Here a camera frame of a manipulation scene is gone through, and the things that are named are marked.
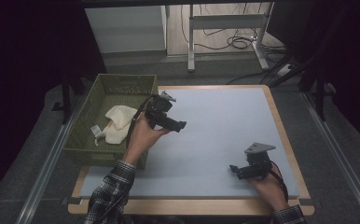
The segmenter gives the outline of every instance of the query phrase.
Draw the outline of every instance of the plaid shirt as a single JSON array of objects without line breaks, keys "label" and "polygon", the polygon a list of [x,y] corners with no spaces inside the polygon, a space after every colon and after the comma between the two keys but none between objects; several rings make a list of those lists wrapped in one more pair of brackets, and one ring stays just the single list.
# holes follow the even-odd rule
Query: plaid shirt
[{"label": "plaid shirt", "polygon": [[[125,223],[123,218],[124,205],[128,201],[127,189],[130,189],[135,177],[135,167],[125,161],[118,161],[114,169],[104,178],[101,185],[96,188],[90,197],[89,212],[85,217],[85,224],[92,224],[98,220],[118,199],[124,195],[123,199],[116,204],[115,208],[100,223]],[[303,224],[303,218],[299,205],[272,214],[275,223],[281,224]],[[139,217],[148,219],[149,223],[154,224],[184,224],[179,218],[174,216],[161,217]]]}]

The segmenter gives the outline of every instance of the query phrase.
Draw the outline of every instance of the person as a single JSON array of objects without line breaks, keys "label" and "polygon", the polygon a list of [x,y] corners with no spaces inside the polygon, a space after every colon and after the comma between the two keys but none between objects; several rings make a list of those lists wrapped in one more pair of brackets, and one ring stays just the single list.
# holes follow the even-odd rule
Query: person
[{"label": "person", "polygon": [[[128,191],[131,189],[135,177],[135,165],[143,152],[149,150],[167,133],[169,131],[166,129],[151,129],[144,113],[139,116],[135,121],[127,152],[92,193],[84,223],[126,223],[123,208],[128,201]],[[280,173],[276,165],[272,167],[272,170],[276,174]],[[263,180],[248,179],[247,181],[256,188],[261,198],[273,209],[274,223],[306,223],[299,205],[289,206],[279,182],[273,175],[269,174]],[[168,220],[171,224],[183,223],[175,217],[169,217]]]}]

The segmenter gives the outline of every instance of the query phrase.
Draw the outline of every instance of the green plastic crate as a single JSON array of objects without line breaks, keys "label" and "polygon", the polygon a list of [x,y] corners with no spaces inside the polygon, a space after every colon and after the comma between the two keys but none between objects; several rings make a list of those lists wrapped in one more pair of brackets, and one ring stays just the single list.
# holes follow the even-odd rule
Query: green plastic crate
[{"label": "green plastic crate", "polygon": [[[100,74],[81,107],[63,151],[77,164],[113,167],[127,149],[126,140],[120,145],[112,145],[102,138],[99,146],[95,146],[95,136],[90,128],[98,125],[103,130],[110,121],[105,114],[114,105],[137,109],[153,93],[158,93],[155,75]],[[137,168],[145,168],[147,153],[142,155]]]}]

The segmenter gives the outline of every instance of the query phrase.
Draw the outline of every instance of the white metal stand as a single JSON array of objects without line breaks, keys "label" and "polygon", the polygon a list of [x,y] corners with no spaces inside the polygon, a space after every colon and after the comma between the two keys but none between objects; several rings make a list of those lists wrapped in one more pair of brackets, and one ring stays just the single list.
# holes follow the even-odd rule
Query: white metal stand
[{"label": "white metal stand", "polygon": [[260,28],[252,46],[261,68],[268,70],[267,61],[261,52],[261,42],[267,30],[272,6],[273,3],[270,2],[264,14],[194,16],[193,5],[189,5],[188,72],[195,71],[194,30],[239,28]]}]

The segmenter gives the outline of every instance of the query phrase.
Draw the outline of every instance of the white cloth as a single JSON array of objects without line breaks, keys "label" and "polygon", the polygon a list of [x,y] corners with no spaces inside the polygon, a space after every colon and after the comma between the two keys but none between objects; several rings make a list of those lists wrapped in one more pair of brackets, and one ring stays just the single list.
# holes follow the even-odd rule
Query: white cloth
[{"label": "white cloth", "polygon": [[105,114],[105,116],[111,120],[102,133],[96,136],[95,145],[98,146],[97,140],[101,137],[105,137],[105,142],[108,144],[121,144],[127,137],[132,118],[136,112],[136,109],[125,105],[113,106]]}]

